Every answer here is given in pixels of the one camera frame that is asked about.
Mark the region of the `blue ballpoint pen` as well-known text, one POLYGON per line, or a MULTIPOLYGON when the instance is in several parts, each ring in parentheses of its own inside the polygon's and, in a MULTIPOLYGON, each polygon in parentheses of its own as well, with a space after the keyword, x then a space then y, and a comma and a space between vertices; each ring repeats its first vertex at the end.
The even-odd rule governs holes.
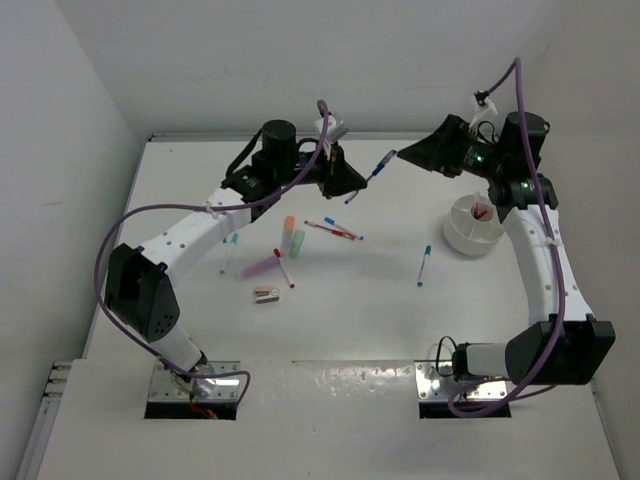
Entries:
MULTIPOLYGON (((397 155, 396 150, 390 150, 385 154, 385 156, 376 164, 375 168, 371 172, 371 174, 366 178, 365 185, 368 185, 387 165, 388 163, 397 155)), ((344 204, 349 205, 360 193, 360 190, 357 190, 351 193, 345 200, 344 204)))

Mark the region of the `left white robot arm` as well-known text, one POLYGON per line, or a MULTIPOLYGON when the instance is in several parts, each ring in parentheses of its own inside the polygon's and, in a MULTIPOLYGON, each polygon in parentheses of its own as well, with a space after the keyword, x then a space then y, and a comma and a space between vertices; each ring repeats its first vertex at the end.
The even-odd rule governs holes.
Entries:
POLYGON ((227 168, 221 186, 187 216, 137 247, 118 245, 109 256, 104 302, 119 324, 184 380, 204 373, 205 354, 179 323, 179 280, 231 234, 257 221, 290 186, 314 184, 327 199, 365 188, 339 144, 347 129, 334 114, 316 123, 314 151, 304 152, 295 126, 266 122, 227 168))

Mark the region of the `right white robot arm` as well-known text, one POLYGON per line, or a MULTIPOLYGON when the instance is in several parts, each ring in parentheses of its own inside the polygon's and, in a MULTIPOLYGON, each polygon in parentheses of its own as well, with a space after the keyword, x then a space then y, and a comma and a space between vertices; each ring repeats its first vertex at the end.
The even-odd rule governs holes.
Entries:
POLYGON ((491 145, 478 140, 468 122, 449 115, 431 135, 399 152, 424 170, 449 178, 468 172, 488 182, 526 292, 528 328, 505 344, 459 344, 452 358, 457 380, 584 385, 614 344, 612 323, 596 319, 575 281, 559 233, 556 192, 537 171, 548 131, 542 117, 512 112, 491 145))

